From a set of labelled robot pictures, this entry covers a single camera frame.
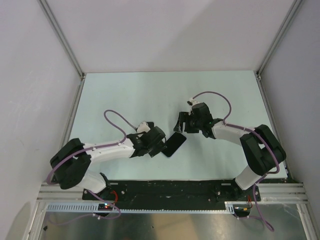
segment robotic arm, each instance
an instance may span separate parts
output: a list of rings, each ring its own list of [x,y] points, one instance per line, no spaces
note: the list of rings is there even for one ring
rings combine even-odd
[[[188,104],[191,106],[190,112],[179,113],[174,131],[182,133],[184,127],[186,133],[202,131],[206,138],[222,139],[242,146],[248,166],[234,179],[240,191],[250,188],[276,166],[269,151],[266,147],[260,147],[262,142],[253,132],[267,143],[278,163],[286,159],[286,152],[268,126],[262,124],[255,128],[242,127],[241,129],[241,127],[233,124],[225,124],[220,118],[213,119],[208,106],[204,102],[191,99]]]
[[[74,138],[50,160],[51,167],[55,168],[61,161],[76,152],[81,153],[62,164],[54,172],[52,182],[59,183],[61,189],[81,187],[93,193],[99,193],[110,187],[109,181],[103,173],[88,170],[89,166],[113,159],[140,157],[145,154],[154,157],[166,148],[163,142],[165,136],[165,133],[154,126],[153,122],[142,122],[136,129],[136,133],[128,134],[126,139],[118,144],[81,143],[79,138]]]

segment white wall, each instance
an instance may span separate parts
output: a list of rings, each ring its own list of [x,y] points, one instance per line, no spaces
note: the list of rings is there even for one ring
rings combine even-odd
[[[320,225],[320,1],[306,0],[262,74],[289,169]]]
[[[257,70],[293,0],[48,0],[85,72]]]
[[[36,0],[0,0],[0,239],[25,231],[79,77]]]

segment purple cable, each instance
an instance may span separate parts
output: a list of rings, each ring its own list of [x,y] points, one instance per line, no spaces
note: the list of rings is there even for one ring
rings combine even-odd
[[[111,121],[107,118],[107,112],[112,112],[112,113],[117,114],[117,115],[118,115],[119,117],[121,117],[130,127],[132,127],[133,129],[137,129],[137,128],[136,128],[135,126],[133,126],[128,120],[126,120],[120,113],[118,113],[118,112],[116,112],[116,111],[114,111],[114,110],[108,109],[108,110],[104,111],[104,113],[103,113],[104,118],[107,120],[107,122],[108,122],[109,124],[111,124],[111,125],[112,125],[113,127],[115,127],[116,129],[120,130],[120,132],[123,133],[124,137],[123,137],[123,139],[122,139],[121,141],[119,141],[119,142],[114,142],[114,143],[108,143],[108,144],[103,144],[103,145],[95,146],[96,149],[101,149],[101,148],[108,148],[108,147],[112,147],[112,146],[117,146],[119,143],[123,143],[123,142],[126,140],[126,138],[127,138],[126,132],[125,132],[122,128],[120,128],[120,127],[118,127],[117,125],[115,125],[113,122],[111,122]],[[52,179],[52,177],[53,177],[53,174],[55,173],[55,171],[56,171],[58,168],[60,168],[66,161],[72,159],[74,156],[76,156],[76,155],[78,155],[78,154],[81,154],[81,153],[83,153],[83,152],[86,152],[86,151],[93,150],[93,149],[94,149],[93,146],[92,146],[92,147],[87,147],[87,148],[81,149],[81,150],[79,150],[79,151],[76,151],[76,152],[70,154],[69,156],[67,156],[66,158],[64,158],[61,162],[59,162],[59,163],[49,172],[48,176],[46,177],[46,183],[47,183],[48,185],[54,185],[54,184],[56,184],[56,183],[54,183],[54,182],[51,182],[51,179]],[[102,202],[110,205],[111,207],[113,207],[114,209],[116,209],[116,210],[118,211],[118,215],[116,215],[116,216],[104,217],[104,216],[97,216],[97,215],[95,215],[96,217],[98,217],[98,218],[100,217],[101,219],[116,219],[116,218],[120,217],[121,211],[120,211],[120,209],[119,209],[117,206],[115,206],[114,204],[112,204],[112,203],[110,203],[110,202],[108,202],[108,201],[103,200],[101,197],[99,197],[98,195],[96,195],[95,193],[93,193],[93,192],[90,191],[90,190],[88,190],[88,192],[91,193],[96,199],[98,199],[98,200],[100,200],[100,201],[102,201]],[[63,222],[63,223],[55,223],[55,222],[52,222],[50,219],[49,219],[48,221],[49,221],[51,224],[53,224],[53,225],[62,226],[62,225],[66,225],[66,224],[72,223],[73,221],[76,221],[76,220],[78,220],[78,219],[81,219],[81,218],[84,218],[84,217],[88,217],[88,216],[92,216],[92,215],[93,215],[92,213],[84,214],[84,215],[78,216],[78,217],[76,217],[76,218],[74,218],[74,219],[72,219],[72,220],[70,220],[70,221],[66,221],[66,222]]]
[[[195,99],[196,97],[198,97],[198,96],[200,96],[200,95],[202,95],[202,94],[215,94],[215,95],[219,95],[220,97],[222,97],[223,99],[226,100],[226,102],[227,102],[228,105],[229,105],[229,112],[228,112],[228,114],[224,117],[224,119],[222,120],[223,124],[224,124],[225,126],[229,126],[229,127],[232,127],[232,128],[240,129],[240,130],[243,130],[243,131],[250,132],[250,133],[254,134],[254,135],[263,143],[263,145],[265,146],[265,148],[268,150],[268,152],[270,153],[272,159],[274,160],[275,166],[276,166],[276,171],[270,171],[270,172],[268,172],[267,174],[277,174],[277,173],[279,173],[280,167],[279,167],[279,163],[278,163],[278,160],[277,160],[276,156],[274,155],[274,153],[272,152],[271,148],[268,146],[268,144],[266,143],[266,141],[265,141],[259,134],[257,134],[255,131],[253,131],[253,130],[251,130],[251,129],[249,129],[249,128],[245,128],[245,127],[242,127],[242,126],[239,126],[239,125],[235,125],[235,124],[226,123],[226,119],[230,116],[231,110],[232,110],[230,101],[229,101],[225,96],[223,96],[221,93],[218,93],[218,92],[215,92],[215,91],[203,91],[203,92],[200,92],[199,94],[195,95],[195,96],[193,97],[193,99]],[[266,220],[266,219],[264,218],[264,216],[262,215],[262,212],[261,212],[260,207],[259,207],[259,205],[258,205],[258,201],[257,201],[257,198],[256,198],[256,194],[255,194],[255,193],[256,193],[256,186],[257,186],[257,184],[260,183],[263,179],[265,179],[265,177],[267,176],[267,174],[264,175],[264,176],[262,176],[262,177],[261,177],[258,181],[256,181],[256,182],[254,183],[254,185],[252,186],[254,203],[255,203],[256,209],[257,209],[260,217],[258,217],[258,216],[249,216],[249,218],[261,220],[271,232],[274,232],[274,231],[275,231],[274,227],[273,227],[269,222],[267,222],[267,220]]]

